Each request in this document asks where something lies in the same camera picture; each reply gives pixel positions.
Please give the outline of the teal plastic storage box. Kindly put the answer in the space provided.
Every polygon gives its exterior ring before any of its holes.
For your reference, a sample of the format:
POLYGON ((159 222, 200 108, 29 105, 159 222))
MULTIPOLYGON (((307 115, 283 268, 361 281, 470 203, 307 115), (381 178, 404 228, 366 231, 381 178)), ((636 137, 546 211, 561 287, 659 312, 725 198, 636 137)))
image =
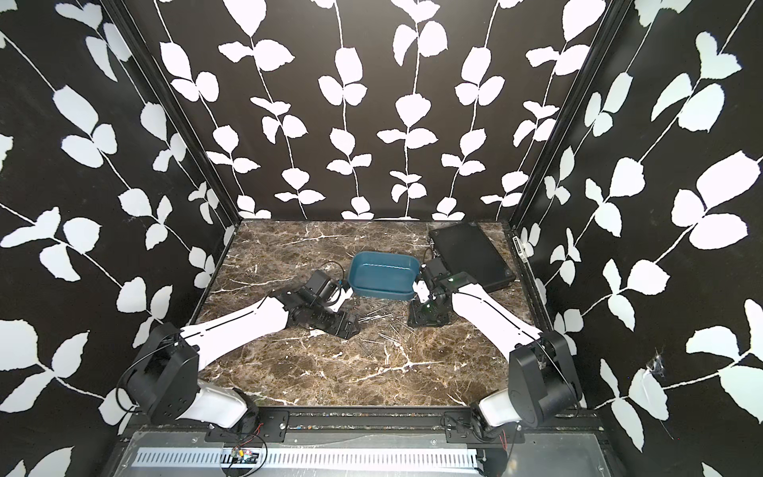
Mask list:
POLYGON ((352 260, 348 282, 359 296, 409 301, 415 297, 419 268, 419 260, 406 254, 359 252, 352 260))

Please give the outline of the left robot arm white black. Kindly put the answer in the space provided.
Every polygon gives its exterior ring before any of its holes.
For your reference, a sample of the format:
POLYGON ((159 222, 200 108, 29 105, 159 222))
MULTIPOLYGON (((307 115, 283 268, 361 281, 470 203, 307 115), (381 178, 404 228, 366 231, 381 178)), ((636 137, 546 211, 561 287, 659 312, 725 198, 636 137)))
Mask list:
POLYGON ((348 284, 327 304, 309 299, 307 290, 283 290, 221 318, 178 329, 156 327, 117 382, 117 389, 137 405, 153 425, 178 419, 210 423, 223 429, 243 427, 256 405, 233 389, 199 379, 220 357, 288 327, 319 329, 342 339, 360 332, 357 320, 341 306, 353 296, 348 284))

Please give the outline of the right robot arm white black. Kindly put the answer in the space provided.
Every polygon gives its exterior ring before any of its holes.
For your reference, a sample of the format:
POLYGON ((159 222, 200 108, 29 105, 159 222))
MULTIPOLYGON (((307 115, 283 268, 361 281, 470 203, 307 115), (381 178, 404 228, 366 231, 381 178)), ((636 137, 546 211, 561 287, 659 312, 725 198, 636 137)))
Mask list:
POLYGON ((524 322, 466 272, 451 273, 440 260, 421 266, 409 326, 443 326, 455 314, 474 325, 504 356, 505 389, 483 397, 477 419, 487 427, 538 427, 566 409, 581 409, 582 392, 568 341, 524 322))

